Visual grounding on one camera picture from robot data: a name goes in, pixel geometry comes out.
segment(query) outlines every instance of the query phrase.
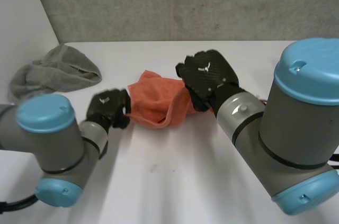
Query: gray cloth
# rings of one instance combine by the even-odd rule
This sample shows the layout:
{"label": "gray cloth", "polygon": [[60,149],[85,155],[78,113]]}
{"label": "gray cloth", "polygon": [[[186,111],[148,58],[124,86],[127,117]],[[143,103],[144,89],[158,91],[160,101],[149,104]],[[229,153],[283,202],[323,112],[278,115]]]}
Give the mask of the gray cloth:
{"label": "gray cloth", "polygon": [[53,92],[70,92],[96,85],[99,69],[80,51],[61,44],[42,60],[21,67],[8,86],[8,98],[19,104],[28,98]]}

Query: white tabletop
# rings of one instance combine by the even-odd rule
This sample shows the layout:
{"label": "white tabletop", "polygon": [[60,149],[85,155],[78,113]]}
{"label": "white tabletop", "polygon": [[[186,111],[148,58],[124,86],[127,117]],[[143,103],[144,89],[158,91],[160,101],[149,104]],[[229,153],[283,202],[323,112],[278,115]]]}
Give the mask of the white tabletop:
{"label": "white tabletop", "polygon": [[[144,70],[177,78],[187,55],[216,49],[232,65],[241,87],[267,98],[274,66],[289,41],[70,43],[101,70],[96,86],[64,94],[84,119],[92,95],[124,88]],[[28,154],[0,152],[0,200],[32,194],[41,170]],[[41,202],[5,213],[0,223],[22,224],[335,224],[339,196],[315,210],[286,216],[217,125],[212,113],[190,115],[178,127],[150,130],[136,124],[111,130],[109,151],[79,202],[70,209]]]}

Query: concrete wall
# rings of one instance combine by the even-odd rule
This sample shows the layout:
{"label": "concrete wall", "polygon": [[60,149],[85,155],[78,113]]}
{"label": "concrete wall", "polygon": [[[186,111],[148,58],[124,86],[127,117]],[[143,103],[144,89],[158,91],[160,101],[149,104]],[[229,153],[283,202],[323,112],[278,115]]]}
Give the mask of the concrete wall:
{"label": "concrete wall", "polygon": [[338,37],[339,0],[41,0],[60,42]]}

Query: orange cloth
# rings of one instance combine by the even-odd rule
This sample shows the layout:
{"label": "orange cloth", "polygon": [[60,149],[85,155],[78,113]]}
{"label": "orange cloth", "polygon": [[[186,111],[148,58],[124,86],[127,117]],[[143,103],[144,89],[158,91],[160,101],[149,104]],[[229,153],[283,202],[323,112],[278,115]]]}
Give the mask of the orange cloth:
{"label": "orange cloth", "polygon": [[129,116],[149,128],[177,126],[186,114],[197,113],[182,80],[163,78],[146,70],[128,89],[132,107]]}

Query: black glove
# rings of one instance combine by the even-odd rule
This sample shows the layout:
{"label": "black glove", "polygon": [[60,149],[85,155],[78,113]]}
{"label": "black glove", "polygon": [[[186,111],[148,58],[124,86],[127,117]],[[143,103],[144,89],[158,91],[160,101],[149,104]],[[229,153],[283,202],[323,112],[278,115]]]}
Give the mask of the black glove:
{"label": "black glove", "polygon": [[131,112],[131,98],[125,89],[113,89],[92,97],[87,110],[87,120],[93,116],[106,119],[109,126],[124,129],[130,122],[125,114]]}
{"label": "black glove", "polygon": [[215,50],[198,52],[187,56],[185,62],[178,64],[176,73],[189,90],[195,110],[204,112],[211,107],[215,91],[231,85],[239,88],[239,80],[225,58]]}

